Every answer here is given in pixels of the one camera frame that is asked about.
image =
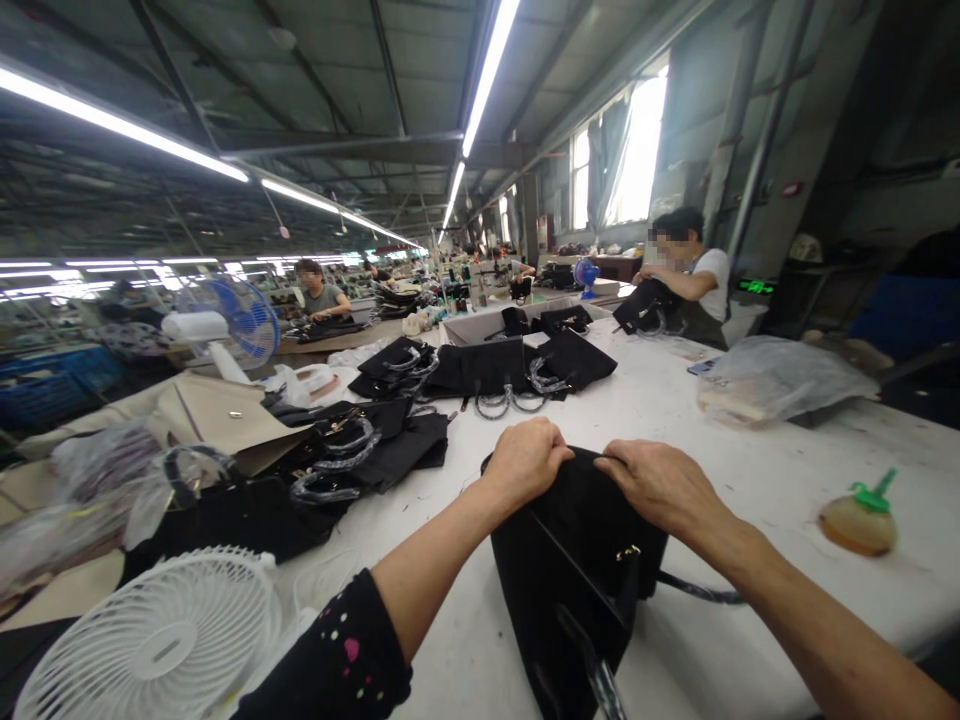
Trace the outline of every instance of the sleeve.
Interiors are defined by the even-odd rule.
[[[410,696],[412,677],[373,576],[364,570],[233,717],[386,718]]]
[[[710,250],[693,268],[693,274],[708,272],[717,279],[717,285],[723,287],[730,280],[730,262],[722,250]]]

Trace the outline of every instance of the blue fan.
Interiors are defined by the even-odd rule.
[[[280,346],[280,328],[270,303],[253,285],[230,275],[200,280],[181,290],[177,312],[164,318],[163,331],[179,342],[199,345],[198,354],[209,350],[223,378],[236,382],[249,382],[243,371],[266,365]],[[218,342],[227,339],[237,351]]]
[[[581,300],[593,300],[596,295],[593,292],[593,284],[600,277],[600,268],[593,264],[590,258],[580,258],[573,268],[573,279],[578,285],[583,285],[586,290],[580,296]]]

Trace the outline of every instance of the glue bottle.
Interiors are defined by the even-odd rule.
[[[854,483],[853,495],[834,500],[820,511],[820,530],[827,539],[860,555],[879,557],[897,544],[897,526],[890,514],[890,501],[884,497],[897,476],[890,468],[871,490]]]

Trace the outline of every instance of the white fan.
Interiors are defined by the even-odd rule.
[[[209,352],[224,380],[249,383],[244,370],[269,362],[280,344],[277,317],[270,302],[253,285],[217,275],[188,285],[177,294],[177,311],[163,319],[163,331]],[[237,357],[222,343],[231,339]]]
[[[275,570],[270,555],[225,547],[157,565],[54,643],[14,720],[225,717],[255,671],[282,657]]]

